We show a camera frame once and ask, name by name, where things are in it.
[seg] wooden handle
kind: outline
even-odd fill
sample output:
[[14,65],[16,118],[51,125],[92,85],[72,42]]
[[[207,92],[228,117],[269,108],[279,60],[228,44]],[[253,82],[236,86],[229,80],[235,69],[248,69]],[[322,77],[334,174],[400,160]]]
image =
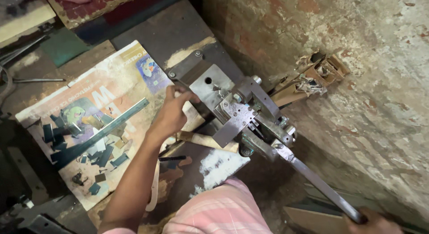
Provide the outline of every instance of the wooden handle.
[[213,140],[211,136],[202,135],[198,133],[191,133],[191,132],[185,132],[180,131],[176,135],[173,135],[172,137],[177,138],[177,140],[183,140],[186,142],[191,142],[199,145],[203,145],[206,147],[210,147],[213,149],[221,149],[233,153],[237,153],[239,150],[239,144],[236,142],[231,142],[225,146],[225,148],[221,148],[216,141]]

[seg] newspaper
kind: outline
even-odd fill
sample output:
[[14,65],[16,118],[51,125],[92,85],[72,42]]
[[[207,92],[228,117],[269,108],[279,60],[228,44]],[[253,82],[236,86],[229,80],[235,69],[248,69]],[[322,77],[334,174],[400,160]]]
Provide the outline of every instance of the newspaper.
[[[97,131],[89,123],[91,116],[101,118],[107,114],[115,118],[142,98],[145,97],[149,101],[148,106],[126,121],[122,139],[113,134],[109,134],[104,139],[105,145],[114,147],[111,159],[104,168],[91,165],[90,161],[81,163],[82,158],[80,157],[59,170],[59,174],[68,188],[79,199],[83,207],[89,210],[115,190],[130,161],[126,160],[116,169],[110,161],[123,153],[126,153],[130,159],[134,157],[153,118],[163,104],[164,88],[169,84],[172,83],[163,70],[138,41],[134,41],[67,86],[21,111],[16,115],[16,119],[23,127],[28,128],[29,133],[47,158],[51,160],[50,155],[54,153],[54,150],[51,148],[52,143],[45,143],[42,128],[43,125],[50,123],[53,128],[57,127],[51,116],[55,118],[62,114],[67,124],[74,123],[82,130],[77,137],[64,136],[67,148],[69,148],[88,140],[94,135],[94,131]],[[188,122],[183,130],[191,131],[204,122],[204,119],[189,102],[185,104],[183,110],[188,117]],[[88,189],[95,182],[94,176],[100,174],[100,170],[104,169],[106,181],[98,183],[101,188],[97,194],[92,195]],[[71,180],[77,173],[82,173],[83,186]]]

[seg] green surface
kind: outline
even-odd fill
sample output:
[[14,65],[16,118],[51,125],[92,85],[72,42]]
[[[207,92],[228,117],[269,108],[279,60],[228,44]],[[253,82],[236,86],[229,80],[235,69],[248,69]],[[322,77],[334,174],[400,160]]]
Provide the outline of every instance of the green surface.
[[49,37],[40,46],[57,67],[92,48],[65,27],[49,34]]

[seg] person's hand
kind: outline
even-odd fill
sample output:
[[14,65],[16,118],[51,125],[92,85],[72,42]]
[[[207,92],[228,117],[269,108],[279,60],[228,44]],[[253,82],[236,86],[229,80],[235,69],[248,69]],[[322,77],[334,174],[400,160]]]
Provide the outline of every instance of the person's hand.
[[398,224],[386,220],[377,212],[368,208],[359,211],[367,217],[367,223],[359,225],[343,216],[351,234],[404,234]]
[[[177,98],[174,97],[176,91],[182,93]],[[167,87],[164,105],[161,107],[155,122],[147,131],[152,140],[163,143],[168,137],[183,128],[187,118],[182,108],[185,102],[189,100],[194,103],[200,102],[194,93],[186,91],[183,87]]]

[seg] peeling plaster wall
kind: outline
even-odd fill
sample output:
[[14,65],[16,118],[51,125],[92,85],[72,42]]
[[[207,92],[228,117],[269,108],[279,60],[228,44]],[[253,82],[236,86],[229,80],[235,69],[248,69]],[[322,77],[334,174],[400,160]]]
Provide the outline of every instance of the peeling plaster wall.
[[[203,0],[203,17],[266,89],[296,76],[300,56],[336,53],[351,74],[284,113],[329,158],[416,210],[421,224],[429,220],[428,8],[429,0]],[[325,179],[342,185],[335,172]]]

